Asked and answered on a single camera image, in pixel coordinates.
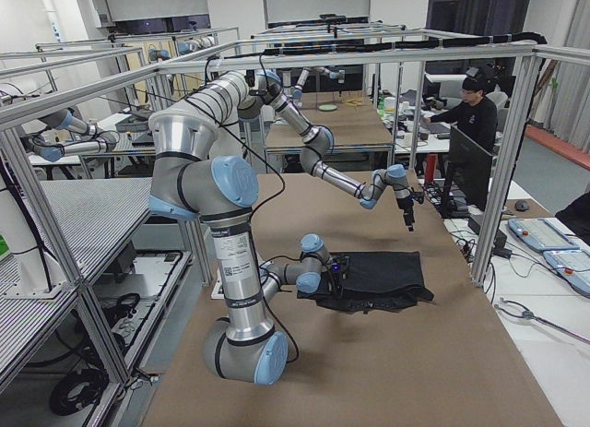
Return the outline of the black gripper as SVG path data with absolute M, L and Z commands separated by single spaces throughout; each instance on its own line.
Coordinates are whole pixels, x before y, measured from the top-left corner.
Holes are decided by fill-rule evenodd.
M 414 201 L 424 203 L 424 193 L 417 192 L 411 187 L 395 187 L 395 199 L 398 207 L 403 211 L 403 219 L 409 231 L 414 231 Z
M 350 255 L 332 255 L 326 268 L 328 274 L 329 290 L 336 298 L 341 298 L 344 293 L 345 280 L 348 277 L 350 267 Z

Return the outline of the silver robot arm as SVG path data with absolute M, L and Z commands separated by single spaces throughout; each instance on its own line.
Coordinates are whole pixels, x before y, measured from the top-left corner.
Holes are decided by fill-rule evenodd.
M 281 79 L 272 72 L 263 70 L 245 75 L 230 71 L 208 82 L 198 93 L 204 95 L 210 89 L 219 97 L 211 102 L 214 107 L 227 107 L 243 113 L 257 113 L 261 106 L 273 108 L 301 137 L 301 166 L 311 176 L 324 180 L 334 187 L 354 196 L 367 209 L 376 206 L 388 186 L 394 190 L 395 201 L 403 212 L 403 220 L 410 231 L 414 230 L 414 203 L 423 202 L 423 194 L 414 191 L 408 184 L 407 173 L 401 164 L 372 173 L 371 181 L 363 184 L 324 162 L 325 153 L 334 145 L 331 130 L 324 125 L 312 124 L 285 94 Z
M 157 150 L 150 209 L 198 219 L 212 232 L 227 313 L 206 335 L 206 367 L 224 379 L 272 385 L 285 369 L 289 343 L 266 304 L 286 284 L 306 294 L 318 291 L 330 259 L 324 241 L 308 234 L 301 241 L 301 261 L 261 269 L 250 224 L 258 198 L 252 166 L 239 156 L 210 159 L 217 128 L 202 116 L 167 109 L 153 114 L 149 127 Z

